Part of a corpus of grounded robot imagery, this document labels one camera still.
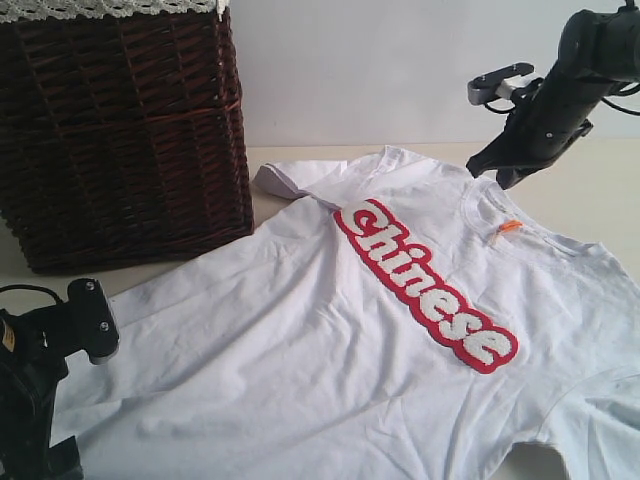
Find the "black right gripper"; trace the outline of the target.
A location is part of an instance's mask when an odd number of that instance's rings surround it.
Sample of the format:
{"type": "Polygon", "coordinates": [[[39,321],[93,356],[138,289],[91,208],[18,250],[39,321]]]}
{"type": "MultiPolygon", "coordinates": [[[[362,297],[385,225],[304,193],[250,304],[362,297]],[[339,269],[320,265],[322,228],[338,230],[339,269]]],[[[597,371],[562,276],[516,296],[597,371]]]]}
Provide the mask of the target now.
{"type": "Polygon", "coordinates": [[[591,129],[592,102],[544,100],[538,95],[507,120],[504,137],[472,155],[466,168],[472,176],[496,172],[502,189],[511,189],[527,177],[551,166],[591,129]]]}

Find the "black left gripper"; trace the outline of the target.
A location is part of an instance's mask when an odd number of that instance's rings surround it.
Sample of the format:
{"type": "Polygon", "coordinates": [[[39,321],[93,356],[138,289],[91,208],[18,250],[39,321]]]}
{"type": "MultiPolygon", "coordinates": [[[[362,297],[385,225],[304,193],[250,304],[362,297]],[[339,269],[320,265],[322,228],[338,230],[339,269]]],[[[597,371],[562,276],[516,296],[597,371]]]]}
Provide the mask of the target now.
{"type": "Polygon", "coordinates": [[[52,446],[66,357],[83,349],[85,307],[68,301],[23,315],[1,311],[1,477],[82,479],[76,438],[52,446]]]}

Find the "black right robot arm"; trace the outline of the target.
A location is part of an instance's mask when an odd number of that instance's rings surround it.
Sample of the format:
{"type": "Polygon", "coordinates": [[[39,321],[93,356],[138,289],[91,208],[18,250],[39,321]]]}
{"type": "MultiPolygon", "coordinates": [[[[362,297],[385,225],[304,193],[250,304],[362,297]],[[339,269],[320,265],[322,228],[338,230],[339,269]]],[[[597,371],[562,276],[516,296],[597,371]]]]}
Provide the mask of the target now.
{"type": "Polygon", "coordinates": [[[496,174],[502,189],[551,167],[593,128],[600,103],[639,91],[639,8],[628,1],[614,13],[583,9],[567,21],[555,63],[544,77],[518,62],[481,74],[467,84],[468,101],[501,110],[503,131],[466,163],[473,177],[496,174]]]}

